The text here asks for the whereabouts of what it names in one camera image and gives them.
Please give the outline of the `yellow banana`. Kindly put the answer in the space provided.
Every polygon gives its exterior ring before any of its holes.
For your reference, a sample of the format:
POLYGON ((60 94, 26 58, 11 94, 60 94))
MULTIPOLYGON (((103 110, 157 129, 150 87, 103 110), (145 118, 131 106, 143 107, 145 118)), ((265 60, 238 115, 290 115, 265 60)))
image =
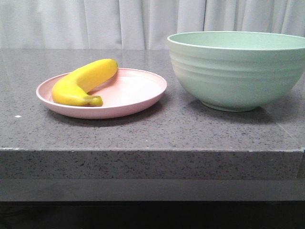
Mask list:
POLYGON ((52 99, 62 105, 102 106, 102 98, 88 92, 112 78, 117 71, 118 64, 114 59, 91 62, 58 80, 51 90, 52 99))

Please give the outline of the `pink plate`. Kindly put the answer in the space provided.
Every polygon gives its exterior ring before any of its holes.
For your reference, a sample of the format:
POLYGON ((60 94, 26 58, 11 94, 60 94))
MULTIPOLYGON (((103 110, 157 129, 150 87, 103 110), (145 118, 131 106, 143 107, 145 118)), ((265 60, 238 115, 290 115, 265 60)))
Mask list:
POLYGON ((52 87, 65 75, 41 83, 36 95, 50 110, 80 119, 108 119, 135 114, 158 102, 167 88, 166 80, 155 73, 119 68, 114 77, 90 91, 90 94, 102 97, 103 106, 67 106, 54 103, 51 95, 52 87))

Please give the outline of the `green ribbed bowl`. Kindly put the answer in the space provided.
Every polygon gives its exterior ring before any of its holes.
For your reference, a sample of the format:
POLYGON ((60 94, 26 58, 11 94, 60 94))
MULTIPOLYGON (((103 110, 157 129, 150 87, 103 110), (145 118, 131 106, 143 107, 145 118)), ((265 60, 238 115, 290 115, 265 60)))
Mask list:
POLYGON ((243 112, 289 92, 305 71, 303 37, 248 31, 197 31, 168 37, 173 71, 204 105, 243 112))

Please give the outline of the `white curtain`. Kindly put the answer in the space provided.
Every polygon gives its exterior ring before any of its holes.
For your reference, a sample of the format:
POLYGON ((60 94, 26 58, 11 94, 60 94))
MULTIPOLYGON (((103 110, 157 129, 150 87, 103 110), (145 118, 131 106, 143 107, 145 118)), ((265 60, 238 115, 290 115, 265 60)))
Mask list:
POLYGON ((171 34, 304 36, 302 0, 3 0, 1 48, 162 50, 171 34))

